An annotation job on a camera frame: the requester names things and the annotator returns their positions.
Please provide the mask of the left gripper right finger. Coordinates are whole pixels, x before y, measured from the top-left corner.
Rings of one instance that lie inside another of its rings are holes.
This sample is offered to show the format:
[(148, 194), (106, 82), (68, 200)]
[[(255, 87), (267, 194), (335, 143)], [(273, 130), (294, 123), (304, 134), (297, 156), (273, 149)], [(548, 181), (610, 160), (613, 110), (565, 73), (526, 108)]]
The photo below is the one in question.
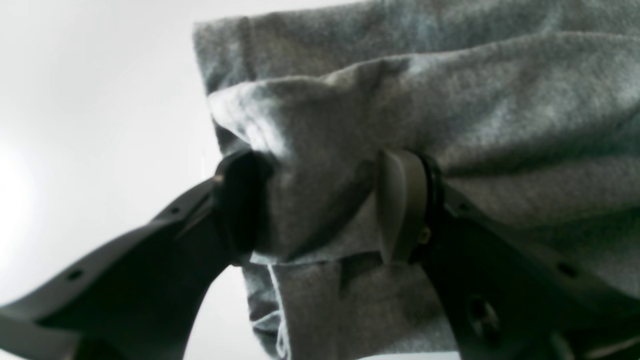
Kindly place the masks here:
[(639, 300), (491, 223), (403, 149), (376, 159), (381, 257), (428, 276), (462, 360), (637, 360)]

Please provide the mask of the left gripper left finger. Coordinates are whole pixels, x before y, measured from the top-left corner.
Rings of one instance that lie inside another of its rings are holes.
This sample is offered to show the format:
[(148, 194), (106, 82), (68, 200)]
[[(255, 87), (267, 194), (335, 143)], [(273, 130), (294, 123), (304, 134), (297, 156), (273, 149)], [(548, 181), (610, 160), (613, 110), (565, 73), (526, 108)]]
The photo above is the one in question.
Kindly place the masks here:
[(210, 285), (249, 260), (265, 200), (240, 150), (149, 223), (1, 308), (1, 349), (25, 360), (181, 360)]

